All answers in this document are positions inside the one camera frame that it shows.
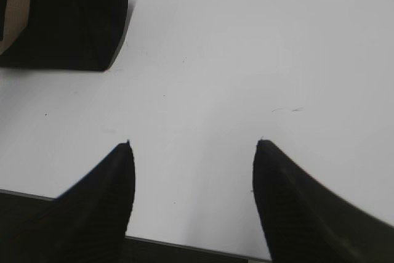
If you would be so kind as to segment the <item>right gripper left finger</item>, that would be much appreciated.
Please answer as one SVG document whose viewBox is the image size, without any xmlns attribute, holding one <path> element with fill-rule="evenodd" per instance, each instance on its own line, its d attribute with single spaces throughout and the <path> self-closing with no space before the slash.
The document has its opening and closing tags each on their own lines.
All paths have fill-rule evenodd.
<svg viewBox="0 0 394 263">
<path fill-rule="evenodd" d="M 42 211 L 2 233 L 1 262 L 119 262 L 134 197 L 134 156 L 124 142 Z"/>
</svg>

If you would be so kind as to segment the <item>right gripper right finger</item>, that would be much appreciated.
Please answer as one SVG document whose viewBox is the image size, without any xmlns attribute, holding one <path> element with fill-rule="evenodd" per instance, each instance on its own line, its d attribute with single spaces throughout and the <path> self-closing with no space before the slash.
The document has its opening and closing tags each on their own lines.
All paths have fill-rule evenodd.
<svg viewBox="0 0 394 263">
<path fill-rule="evenodd" d="M 393 227 L 345 201 L 272 141 L 256 145 L 252 189 L 273 262 L 393 262 Z"/>
</svg>

